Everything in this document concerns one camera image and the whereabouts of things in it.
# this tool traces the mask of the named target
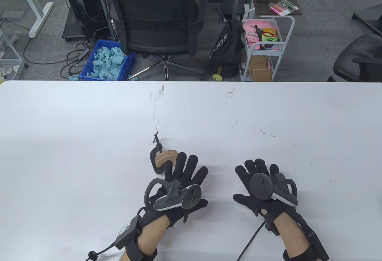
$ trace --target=finger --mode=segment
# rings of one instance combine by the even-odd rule
[[[183,172],[183,176],[187,178],[187,180],[191,180],[192,174],[195,171],[195,167],[198,164],[198,157],[195,155],[191,155],[188,157],[188,161],[186,164],[186,168]]]
[[[255,164],[252,160],[246,160],[244,165],[247,171],[249,172],[249,174],[251,175],[251,177],[253,177],[255,174],[259,172],[258,169],[255,167]]]
[[[249,192],[249,181],[251,180],[251,176],[247,173],[243,166],[235,167],[235,172],[239,176],[241,182],[244,184],[245,188]]]
[[[270,171],[270,176],[273,176],[275,174],[278,174],[279,171],[278,171],[278,166],[277,164],[271,164],[270,167],[269,167],[269,171]]]
[[[208,168],[206,168],[205,166],[201,167],[197,171],[193,179],[191,180],[191,184],[197,184],[200,186],[202,182],[204,181],[204,179],[206,178],[207,174],[208,174]]]
[[[197,203],[197,205],[195,205],[193,208],[190,208],[190,209],[186,209],[184,212],[187,213],[187,214],[190,214],[194,211],[197,211],[201,208],[205,208],[208,204],[208,201],[207,200],[204,200],[204,199],[201,199],[199,200],[199,202]]]
[[[172,180],[172,161],[167,160],[164,164],[165,167],[165,180]]]
[[[267,176],[270,177],[269,171],[267,170],[267,166],[265,165],[265,161],[262,159],[256,159],[254,161],[255,166],[259,170],[259,172],[262,172],[263,174],[266,174]]]
[[[254,204],[254,199],[251,196],[234,194],[233,200],[235,200],[237,203],[240,203],[241,205],[248,207],[256,216],[258,216],[258,207],[256,206],[256,204]]]
[[[184,164],[186,163],[187,155],[184,152],[180,152],[176,157],[175,169],[173,177],[179,179],[183,173]]]

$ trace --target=chair leg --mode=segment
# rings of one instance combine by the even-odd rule
[[[153,68],[154,66],[157,66],[157,65],[159,65],[159,64],[161,64],[161,63],[162,63],[161,61],[158,61],[157,63],[155,63],[155,64],[153,64],[153,65],[151,65],[151,66],[149,66],[149,67],[143,69],[142,71],[139,71],[138,73],[132,75],[130,78],[128,78],[128,80],[131,80],[131,79],[133,79],[134,77],[137,77],[139,74],[142,74],[143,72],[145,72],[145,71],[147,71],[147,70],[149,70],[149,69]]]
[[[165,68],[165,79],[168,81],[168,61],[163,61],[163,67]]]
[[[199,73],[199,74],[204,74],[203,70],[200,70],[198,68],[194,68],[192,66],[183,65],[183,64],[180,64],[180,63],[177,63],[177,62],[172,62],[172,61],[169,61],[168,63],[170,63],[172,65],[176,65],[176,66],[182,67],[182,68],[185,68],[185,69],[190,70],[192,72],[196,72],[196,73]]]

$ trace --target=hand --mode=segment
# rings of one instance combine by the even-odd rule
[[[178,156],[176,157],[176,164],[174,172],[172,171],[173,165],[172,161],[168,160],[164,164],[165,167],[165,180],[168,182],[172,182],[174,179],[177,179],[180,181],[182,188],[190,186],[192,184],[201,185],[204,179],[206,178],[208,174],[208,169],[206,167],[201,167],[194,177],[192,177],[196,165],[198,163],[198,157],[195,155],[191,155],[188,158],[187,165],[185,170],[184,165],[186,164],[187,155],[184,152],[180,152]],[[158,192],[149,198],[150,204],[153,205],[158,198],[164,196],[167,194],[167,190],[165,187],[161,187],[158,189]],[[208,204],[207,200],[201,199],[197,205],[195,205],[193,208],[190,209],[183,209],[182,207],[172,208],[166,211],[163,211],[163,213],[168,217],[170,220],[170,227],[172,227],[179,219],[183,218],[183,222],[186,222],[187,216],[197,211],[198,209],[201,209],[203,207],[206,207]]]
[[[251,209],[256,216],[258,216],[259,213],[262,216],[270,215],[273,223],[273,220],[276,219],[282,212],[285,211],[285,209],[290,206],[279,200],[273,200],[272,198],[269,200],[261,200],[255,197],[249,190],[249,181],[255,174],[259,172],[266,174],[269,177],[278,174],[278,167],[277,165],[272,164],[270,166],[269,174],[265,162],[262,159],[256,159],[254,162],[252,160],[246,160],[244,165],[248,172],[244,169],[243,166],[237,166],[235,168],[235,172],[243,182],[245,188],[248,190],[249,196],[235,194],[233,196],[233,200]]]

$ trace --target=crumpled blue paper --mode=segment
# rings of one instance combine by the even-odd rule
[[[93,72],[87,76],[116,81],[126,55],[119,47],[101,47],[94,52]]]
[[[72,81],[79,81],[79,75],[72,75],[68,77]]]

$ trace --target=storage cart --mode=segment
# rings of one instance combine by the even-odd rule
[[[283,57],[283,54],[284,54],[284,51],[285,51],[285,48],[287,47],[287,44],[289,42],[289,39],[290,39],[290,36],[292,34],[292,31],[293,31],[293,28],[295,27],[295,18],[292,17],[292,16],[260,16],[260,18],[248,18],[248,15],[249,13],[251,12],[255,12],[255,9],[249,9],[245,14],[244,14],[244,18],[243,18],[243,26],[246,22],[261,22],[261,21],[267,21],[269,22],[270,25],[272,25],[272,28],[277,30],[277,37],[280,39],[280,41],[277,41],[277,42],[274,42],[274,41],[259,41],[257,43],[254,43],[254,45],[252,45],[251,47],[248,46],[248,41],[247,41],[247,38],[246,38],[246,34],[243,33],[242,35],[242,40],[246,46],[246,51],[247,51],[247,63],[245,65],[245,69],[241,69],[240,68],[240,79],[242,81],[253,81],[253,77],[249,77],[249,62],[251,60],[251,56],[252,55],[263,55],[263,56],[266,56],[268,58],[268,61],[269,61],[269,64],[270,64],[270,67],[272,69],[272,81],[274,80],[275,78],[275,75],[276,75],[276,72],[277,72],[277,69],[280,65],[280,62],[281,62],[281,58]],[[286,39],[283,40],[282,37],[281,37],[281,34],[280,34],[280,30],[278,29],[278,25],[277,25],[277,21],[276,21],[276,18],[277,19],[290,19],[292,21],[291,23],[291,26],[289,28],[289,31],[288,31],[288,35],[286,36]],[[279,50],[256,50],[255,47],[256,46],[259,46],[259,45],[275,45],[275,46],[279,46]],[[272,63],[272,60],[270,59],[271,56],[278,56],[278,59],[277,59],[277,63],[276,63],[276,66],[273,66],[273,63]]]

